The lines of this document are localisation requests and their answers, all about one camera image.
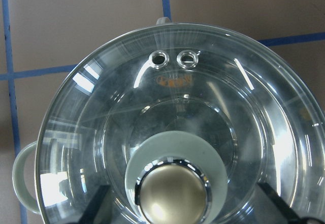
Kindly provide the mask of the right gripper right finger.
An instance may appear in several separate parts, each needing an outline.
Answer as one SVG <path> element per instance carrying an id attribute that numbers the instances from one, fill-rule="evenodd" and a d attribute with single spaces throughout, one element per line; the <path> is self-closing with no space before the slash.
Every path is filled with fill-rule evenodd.
<path id="1" fill-rule="evenodd" d="M 276 210 L 286 219 L 287 223 L 324 223 L 323 220 L 314 217 L 299 217 L 268 183 L 262 182 L 257 183 L 257 185 Z"/>

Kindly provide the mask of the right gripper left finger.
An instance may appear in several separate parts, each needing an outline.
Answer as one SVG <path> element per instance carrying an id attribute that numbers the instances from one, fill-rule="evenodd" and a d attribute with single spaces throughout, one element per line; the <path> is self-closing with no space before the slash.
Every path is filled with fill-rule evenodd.
<path id="1" fill-rule="evenodd" d="M 77 223 L 110 223 L 110 185 L 101 185 Z"/>

